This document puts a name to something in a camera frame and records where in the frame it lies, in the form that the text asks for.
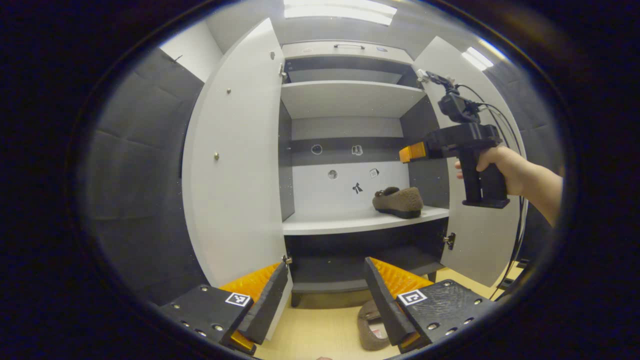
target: ceiling light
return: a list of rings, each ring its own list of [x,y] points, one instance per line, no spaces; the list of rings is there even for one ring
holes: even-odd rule
[[[473,47],[469,47],[467,49],[467,52],[469,53],[469,55],[478,59],[484,66],[486,67],[493,66],[493,63],[490,62],[488,58],[484,57],[484,55],[482,55],[480,52],[478,52],[478,50],[474,49]]]
[[[347,17],[388,26],[397,9],[369,0],[284,0],[284,17]]]
[[[496,55],[498,59],[503,61],[506,60],[506,56],[504,56],[504,54],[502,54],[498,49],[496,49],[493,45],[489,44],[488,42],[480,39],[480,45],[486,47],[487,50],[491,51],[494,55]]]
[[[469,55],[468,53],[462,53],[462,57],[467,59],[473,66],[477,67],[478,70],[484,71],[486,70],[486,66],[484,66],[478,59]]]

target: open cabinet door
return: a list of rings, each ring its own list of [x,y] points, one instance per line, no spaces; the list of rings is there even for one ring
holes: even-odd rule
[[[182,199],[193,250],[211,286],[219,288],[286,254],[278,184],[283,62],[266,19],[227,51],[191,115]],[[287,277],[267,339],[291,292]]]
[[[436,37],[429,43],[412,65],[414,71],[419,69],[434,72],[441,76],[451,76],[455,83],[473,88],[485,102],[493,104],[504,112],[514,129],[516,138],[522,144],[522,138],[507,104],[491,81],[471,63],[454,46]],[[440,128],[458,125],[444,115],[438,107],[438,101],[445,95],[442,85],[426,83],[425,92],[429,97],[438,119]],[[479,101],[474,94],[461,88],[461,95]],[[480,113],[482,124],[495,125],[488,111]],[[512,149],[515,139],[505,130],[505,135]],[[522,156],[526,158],[524,146],[520,146]],[[449,171],[449,225],[447,234],[455,233],[452,249],[445,245],[441,264],[485,286],[493,286],[509,263],[518,227],[518,197],[509,195],[511,202],[504,209],[478,208],[465,206],[465,185],[456,178],[454,164],[458,159],[448,158]]]

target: beige floor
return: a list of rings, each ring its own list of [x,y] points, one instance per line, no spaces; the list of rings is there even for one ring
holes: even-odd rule
[[[509,278],[515,279],[521,272],[522,269],[514,265]],[[495,286],[481,285],[448,268],[436,273],[436,281],[445,279],[456,281],[484,297],[495,291]],[[501,293],[502,290],[498,290],[493,299]],[[367,351],[360,346],[356,317],[360,306],[369,299],[368,290],[304,295],[298,307],[291,307],[291,303],[287,305],[273,338],[258,345],[254,356],[265,360],[316,360],[321,356],[333,360],[379,360],[398,355],[397,347]]]

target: shoe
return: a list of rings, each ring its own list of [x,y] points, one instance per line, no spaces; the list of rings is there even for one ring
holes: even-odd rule
[[[401,218],[417,218],[422,213],[422,198],[418,188],[398,189],[390,186],[376,192],[373,207],[381,213]]]
[[[373,300],[367,301],[358,312],[358,331],[360,344],[366,350],[380,350],[389,345],[389,337]]]

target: cable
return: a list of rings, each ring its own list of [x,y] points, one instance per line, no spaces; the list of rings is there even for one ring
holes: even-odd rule
[[[511,148],[509,146],[509,143],[507,142],[506,136],[504,136],[504,132],[502,131],[502,128],[500,127],[500,124],[498,123],[498,120],[493,115],[493,110],[489,109],[489,106],[491,106],[492,108],[496,109],[498,111],[498,113],[500,115],[502,115],[503,121],[507,124],[507,126],[511,130],[511,135],[513,136],[513,139],[516,142],[516,146],[518,147],[518,153],[520,155],[522,155],[522,151],[520,150],[520,144],[519,144],[518,138],[516,137],[515,131],[513,131],[513,127],[509,123],[509,120],[507,119],[507,117],[504,116],[502,111],[500,111],[500,109],[496,108],[494,105],[487,104],[486,102],[484,102],[484,99],[474,89],[470,88],[469,86],[463,85],[463,84],[457,84],[456,85],[456,89],[458,87],[463,87],[463,88],[467,88],[467,89],[471,90],[471,92],[474,93],[478,97],[478,99],[480,99],[480,101],[482,101],[481,105],[485,105],[486,106],[486,109],[489,110],[489,113],[491,114],[491,117],[493,118],[493,121],[495,122],[496,126],[498,127],[498,130],[502,133],[502,137],[504,138],[504,143],[507,145],[507,147]],[[518,205],[519,205],[519,212],[518,212],[518,227],[517,227],[517,230],[516,230],[516,241],[513,244],[513,250],[511,251],[511,257],[509,259],[509,265],[507,266],[507,270],[504,272],[504,276],[502,277],[502,280],[500,280],[500,283],[498,283],[498,286],[496,286],[495,290],[493,291],[493,294],[489,297],[489,300],[491,300],[493,298],[493,296],[495,296],[495,294],[498,292],[498,289],[500,288],[500,285],[507,278],[507,274],[511,271],[511,268],[513,267],[513,263],[515,262],[515,256],[519,252],[520,246],[522,245],[522,237],[523,237],[522,235],[524,234],[524,231],[521,230],[521,227],[522,227],[522,210],[524,208],[524,200],[522,199],[522,197],[518,197]]]
[[[455,85],[455,88],[456,89],[458,89],[458,88],[467,88],[467,89],[471,90],[471,92],[474,93],[478,97],[478,99],[480,99],[480,101],[482,101],[484,103],[484,99],[474,89],[470,88],[469,86],[464,85],[464,84],[457,84],[457,85]],[[505,145],[507,145],[508,148],[511,148],[511,146],[509,146],[509,142],[507,141],[507,137],[504,136],[504,131],[500,127],[500,124],[498,123],[498,120],[495,118],[495,116],[493,116],[493,113],[491,111],[489,111],[489,113],[491,114],[491,117],[493,118],[493,121],[495,122],[496,126],[498,127],[498,130],[502,133],[502,138],[504,139]]]
[[[504,116],[504,114],[502,113],[502,111],[500,111],[500,109],[496,108],[494,105],[491,104],[487,104],[485,102],[482,102],[480,105],[485,105],[485,106],[491,106],[492,108],[496,109],[498,111],[498,113],[500,113],[500,115],[502,116],[502,118],[504,119],[504,122],[507,123],[507,126],[509,126],[509,130],[511,130],[511,135],[513,135],[513,138],[516,139],[516,145],[518,146],[518,152],[522,155],[522,151],[520,150],[520,145],[518,144],[518,139],[516,138],[516,132],[513,131],[513,127],[511,126],[511,124],[509,123],[509,120],[507,119],[506,116]]]

